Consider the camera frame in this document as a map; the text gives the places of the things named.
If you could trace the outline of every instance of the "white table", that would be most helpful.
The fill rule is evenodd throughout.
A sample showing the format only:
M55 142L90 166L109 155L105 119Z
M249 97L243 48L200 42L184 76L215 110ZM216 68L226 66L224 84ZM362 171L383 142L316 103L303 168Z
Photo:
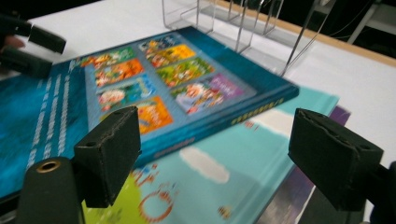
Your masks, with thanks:
M27 43L24 50L63 62L149 35L163 26L161 0L104 0L31 20L64 37L63 55ZM346 126L385 150L381 164L396 161L396 67L316 41L285 78L336 94L351 112ZM368 220L371 205L367 205Z

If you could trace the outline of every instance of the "white tabletop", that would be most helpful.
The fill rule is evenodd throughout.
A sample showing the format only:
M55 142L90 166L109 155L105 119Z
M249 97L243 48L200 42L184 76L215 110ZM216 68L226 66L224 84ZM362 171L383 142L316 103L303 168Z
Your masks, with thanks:
M161 0L103 0L31 23L67 40L62 55L31 43L24 49L56 63L168 31ZM385 150L382 165L396 161L396 67L316 41L285 78L338 95L351 112L348 129Z

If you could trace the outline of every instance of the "book stand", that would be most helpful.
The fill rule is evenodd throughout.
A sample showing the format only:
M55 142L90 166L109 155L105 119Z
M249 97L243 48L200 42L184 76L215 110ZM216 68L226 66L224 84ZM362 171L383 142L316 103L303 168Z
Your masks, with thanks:
M193 25L284 76L316 39L335 1L314 0L304 25L289 24L288 30L278 22L283 0L163 0L163 22L171 30Z

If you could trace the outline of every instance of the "book cover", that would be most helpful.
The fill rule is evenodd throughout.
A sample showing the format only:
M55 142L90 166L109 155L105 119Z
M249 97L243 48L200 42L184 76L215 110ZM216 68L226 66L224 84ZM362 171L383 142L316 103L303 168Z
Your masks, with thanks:
M72 158L119 108L139 109L140 167L299 93L193 27L55 64L47 79L6 79L0 90L0 198L21 188L33 163Z
M301 204L281 204L303 194L293 193L304 179L294 178L291 184L299 188L289 188L273 204L295 167L288 156L294 111L329 115L337 102L334 95L301 87L300 95L283 105L134 169L112 207L83 207L86 222L248 224L267 206L272 215L295 217Z

